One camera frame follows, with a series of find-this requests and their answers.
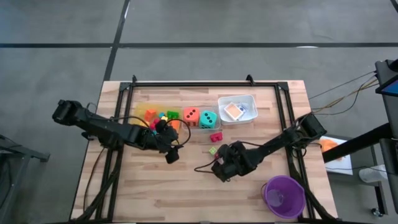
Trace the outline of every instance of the orange die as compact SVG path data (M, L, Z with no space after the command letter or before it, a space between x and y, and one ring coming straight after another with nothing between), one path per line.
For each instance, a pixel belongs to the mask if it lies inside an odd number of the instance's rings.
M194 107L184 108L183 120L187 122L189 126L198 126L199 116L200 116L200 111L198 108Z

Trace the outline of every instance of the teal die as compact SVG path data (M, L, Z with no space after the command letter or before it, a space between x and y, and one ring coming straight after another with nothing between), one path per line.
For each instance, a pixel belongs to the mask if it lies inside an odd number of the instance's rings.
M202 111L200 114L199 127L211 129L216 126L217 114L211 111Z

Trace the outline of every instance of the wooden table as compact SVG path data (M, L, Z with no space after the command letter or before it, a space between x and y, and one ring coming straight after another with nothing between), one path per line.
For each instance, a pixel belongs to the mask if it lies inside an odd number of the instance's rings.
M304 82L288 81L295 117L310 112ZM114 114L119 82L104 82L97 113L110 117ZM135 88L130 114L139 102L169 106L214 106L221 96L251 94L256 99L259 116L254 122L235 126L222 126L224 139L212 143L209 134L193 133L191 140L180 152L180 159L167 164L164 154L124 148L122 170L114 212L114 222L274 222L275 216L262 201L260 188L271 177L289 175L285 150L281 149L258 165L257 170L231 182L222 183L212 174L194 172L193 168L211 162L208 150L221 144L241 140L265 143L281 133L279 113L274 89L271 87L142 87ZM122 114L125 99L122 103ZM290 124L284 96L282 101L287 124ZM180 142L187 137L180 131ZM318 146L310 145L304 157L308 181L312 192L327 211L337 217L329 180ZM83 196L93 164L102 147L92 141L88 145L80 183L76 193L72 217L78 217L83 208ZM98 193L104 160L95 170L88 191L87 204ZM103 216L108 211L104 203Z

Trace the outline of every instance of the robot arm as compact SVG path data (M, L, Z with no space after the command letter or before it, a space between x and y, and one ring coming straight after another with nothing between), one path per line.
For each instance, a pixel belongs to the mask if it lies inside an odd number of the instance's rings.
M225 182L235 175L244 176L252 172L266 156L282 147L303 148L324 134L326 130L316 117L309 113L297 119L294 125L285 129L282 134L256 149L246 149L240 141L222 145L216 153L218 160L211 169Z
M167 153L166 161L171 164L179 159L178 149L182 146L172 146L178 139L173 127L166 125L164 120L159 121L155 128L155 135L149 128L136 124L120 124L113 119L104 118L82 107L77 101L60 100L52 115L56 123L66 126L78 126L85 130L81 135L96 136L99 142L112 150L120 149L123 144L141 150L156 150Z

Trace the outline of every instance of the concrete floor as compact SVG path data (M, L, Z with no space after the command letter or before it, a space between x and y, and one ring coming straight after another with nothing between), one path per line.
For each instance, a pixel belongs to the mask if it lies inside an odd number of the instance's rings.
M111 43L123 0L2 0L0 43ZM132 0L121 42L394 42L398 13L388 0ZM51 119L59 99L97 102L111 49L0 49L0 133L50 152L32 161L13 223L66 221L87 142ZM305 80L308 95L397 58L397 48L119 49L111 80ZM367 77L311 100L322 106ZM348 98L329 112L347 108ZM382 98L363 91L338 116L319 116L330 134L355 137L387 121ZM331 182L339 217L375 219L371 187Z

